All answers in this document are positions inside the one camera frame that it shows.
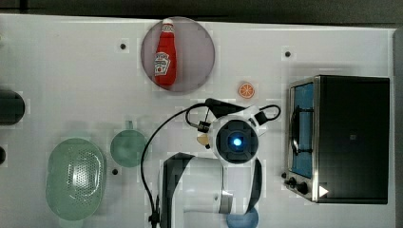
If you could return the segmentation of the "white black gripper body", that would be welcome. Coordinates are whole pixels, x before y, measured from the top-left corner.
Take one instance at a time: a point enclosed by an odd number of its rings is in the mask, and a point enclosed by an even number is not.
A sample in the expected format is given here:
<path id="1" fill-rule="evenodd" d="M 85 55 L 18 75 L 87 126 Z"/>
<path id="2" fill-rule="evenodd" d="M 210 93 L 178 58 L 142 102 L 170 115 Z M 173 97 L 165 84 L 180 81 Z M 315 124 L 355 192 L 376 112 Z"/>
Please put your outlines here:
<path id="1" fill-rule="evenodd" d="M 246 107 L 236 104 L 229 104 L 216 99 L 208 98 L 205 100 L 204 105 L 211 111 L 216 119 L 227 116 L 229 114 L 238 113 L 245 110 Z M 211 123 L 200 121 L 198 124 L 198 131 L 207 133 Z"/>

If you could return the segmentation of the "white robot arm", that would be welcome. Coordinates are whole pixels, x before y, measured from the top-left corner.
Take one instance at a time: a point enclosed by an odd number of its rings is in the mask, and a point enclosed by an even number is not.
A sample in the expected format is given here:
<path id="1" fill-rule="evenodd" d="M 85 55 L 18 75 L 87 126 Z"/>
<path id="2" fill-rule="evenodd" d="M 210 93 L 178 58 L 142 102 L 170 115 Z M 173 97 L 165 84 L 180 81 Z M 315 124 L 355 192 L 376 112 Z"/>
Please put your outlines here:
<path id="1" fill-rule="evenodd" d="M 259 137 L 269 119 L 255 105 L 212 98 L 202 105 L 215 120 L 196 125 L 199 143 L 214 156 L 177 153 L 164 161 L 159 172 L 160 228 L 185 228 L 187 212 L 244 215 L 259 201 Z"/>

